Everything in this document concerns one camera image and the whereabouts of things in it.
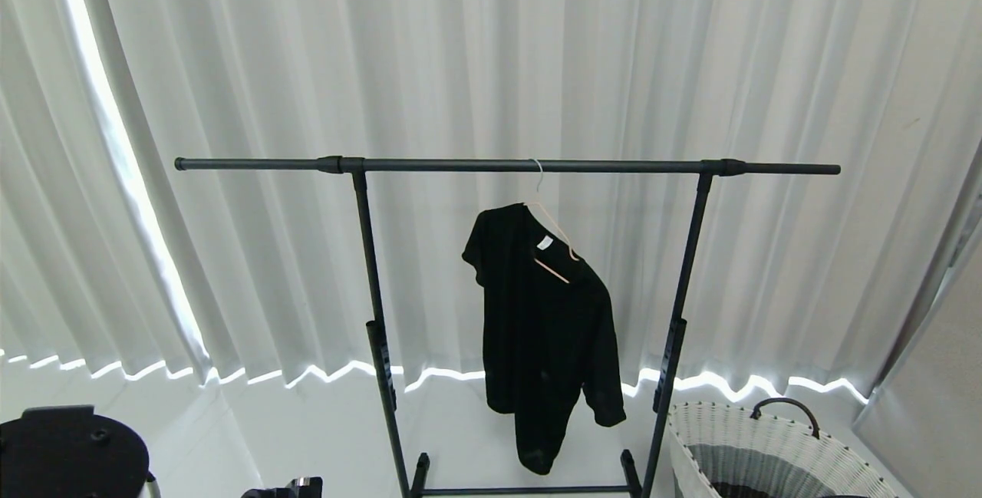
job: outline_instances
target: black handle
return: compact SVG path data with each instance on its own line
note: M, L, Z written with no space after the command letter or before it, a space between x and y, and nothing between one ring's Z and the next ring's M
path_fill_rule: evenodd
M768 404L774 404L776 401L782 401L785 404L793 404L793 406L800 407L801 411L804 411L804 414L807 415L808 420L811 421L811 436L817 439L821 438L821 436L818 434L818 420L815 420L815 415L811 413L811 410L808 410L808 407L805 404L801 404L799 401L789 399L788 397L775 397L774 399L758 401L757 406L753 407L753 411L750 413L751 420L760 420L760 408L765 407Z

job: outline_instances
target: white tile floor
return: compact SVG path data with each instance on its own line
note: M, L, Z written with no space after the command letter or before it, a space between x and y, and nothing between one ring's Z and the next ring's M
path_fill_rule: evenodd
M25 407L95 404L96 413L123 421L143 436L165 498L238 498L248 488L309 476L324 477L330 490L325 498L397 496L375 380L357 370L328 384L308 377L287 390L276 379L201 388L190 377L168 380L162 370L130 382L119 370L94 380L84 369L0 363L0 420L20 417ZM628 421L611 429L593 424L592 412L580 401L553 473L538 477L515 457L511 417L485 406L483 381L431 378L421 389L399 396L397 417L410 478L418 453L426 451L432 462L430 487L621 484L624 448L634 454L643 477L654 419L653 386L643 386L627 400ZM855 447L899 496L909 498L850 430L862 406L849 393L793 387L789 396L809 404L824 430ZM708 387L674 397L726 400ZM764 397L752 394L740 404L752 406ZM778 404L775 413L796 415L783 408ZM673 496L667 450L662 457L655 495L667 498Z

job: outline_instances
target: horizontal bar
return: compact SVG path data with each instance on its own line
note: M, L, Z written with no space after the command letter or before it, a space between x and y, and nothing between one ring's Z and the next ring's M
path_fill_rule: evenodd
M583 161L530 159L185 159L174 160L178 170L320 170L354 172L560 172L560 173L811 173L835 175L838 165L828 163L744 163L734 159L702 161Z
M498 496L504 494L599 494L629 492L627 484L595 486L513 486L504 488L424 488L424 496Z

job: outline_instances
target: black garment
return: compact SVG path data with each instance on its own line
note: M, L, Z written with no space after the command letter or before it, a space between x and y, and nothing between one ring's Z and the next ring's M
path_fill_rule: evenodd
M597 424L625 419L610 295L523 204L481 212L463 259L484 288L488 406L515 414L520 462L547 474L580 388Z

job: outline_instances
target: metal hook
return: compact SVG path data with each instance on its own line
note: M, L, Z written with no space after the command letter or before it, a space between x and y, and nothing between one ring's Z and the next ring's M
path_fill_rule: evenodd
M539 183L535 185L535 193L538 194L539 187L542 186L542 180L546 176L546 170L542 169L542 163L539 162L539 159L530 159L530 160L533 161L534 163L537 163L537 165L539 166Z

